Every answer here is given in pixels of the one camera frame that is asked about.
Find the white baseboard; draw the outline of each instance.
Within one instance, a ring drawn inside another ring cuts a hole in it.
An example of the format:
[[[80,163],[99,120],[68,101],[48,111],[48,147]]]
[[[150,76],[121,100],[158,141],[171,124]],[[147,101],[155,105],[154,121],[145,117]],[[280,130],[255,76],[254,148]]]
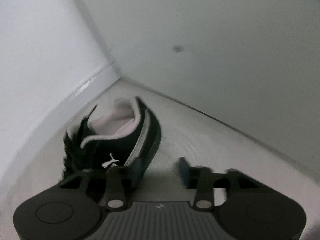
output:
[[[121,75],[114,65],[102,69],[71,93],[40,122],[25,145],[17,152],[0,181],[0,204],[6,199],[9,189],[16,183],[26,166],[45,143],[75,114],[97,95],[113,85],[120,77]]]

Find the sneaker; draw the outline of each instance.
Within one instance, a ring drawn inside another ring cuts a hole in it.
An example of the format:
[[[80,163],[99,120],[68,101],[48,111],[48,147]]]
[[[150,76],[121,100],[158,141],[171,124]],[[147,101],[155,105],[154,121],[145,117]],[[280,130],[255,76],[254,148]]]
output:
[[[66,132],[63,178],[82,170],[106,172],[112,166],[129,166],[136,157],[147,169],[161,140],[160,124],[153,112],[136,97],[117,99],[110,114],[97,120],[85,116],[76,132]]]

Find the round joint cover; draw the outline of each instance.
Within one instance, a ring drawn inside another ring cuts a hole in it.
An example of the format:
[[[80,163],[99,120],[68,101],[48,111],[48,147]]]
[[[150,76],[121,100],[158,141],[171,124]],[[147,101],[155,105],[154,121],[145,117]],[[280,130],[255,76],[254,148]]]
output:
[[[43,192],[22,203],[13,224],[21,239],[74,240],[100,221],[100,208],[78,192]]]
[[[237,239],[293,239],[301,234],[306,214],[294,200],[280,193],[237,193],[219,209],[225,230]]]

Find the beige floor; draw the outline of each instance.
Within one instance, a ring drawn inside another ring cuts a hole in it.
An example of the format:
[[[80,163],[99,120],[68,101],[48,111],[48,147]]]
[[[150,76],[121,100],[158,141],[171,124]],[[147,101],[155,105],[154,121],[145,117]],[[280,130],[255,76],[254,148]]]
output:
[[[162,126],[158,153],[148,168],[139,200],[191,200],[193,191],[182,188],[175,162],[184,156],[192,165],[205,165],[216,172],[235,168],[273,187],[300,203],[307,213],[307,226],[301,239],[315,240],[320,225],[320,187],[312,179],[261,145],[229,127],[186,106],[134,85],[119,81],[70,122],[68,129],[98,103],[92,118],[106,112],[115,98],[140,96],[153,109]],[[24,200],[57,183],[61,178],[64,155],[63,127],[39,152],[12,188],[1,207],[0,239],[18,239],[12,214]],[[217,192],[216,204],[224,197]]]

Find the wall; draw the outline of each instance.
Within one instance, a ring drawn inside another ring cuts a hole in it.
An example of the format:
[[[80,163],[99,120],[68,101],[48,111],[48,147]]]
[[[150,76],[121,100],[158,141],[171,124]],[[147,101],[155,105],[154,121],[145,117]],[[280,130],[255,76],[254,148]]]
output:
[[[320,0],[84,2],[125,75],[320,174]]]
[[[0,19],[4,197],[41,146],[118,76],[72,0],[0,0]]]

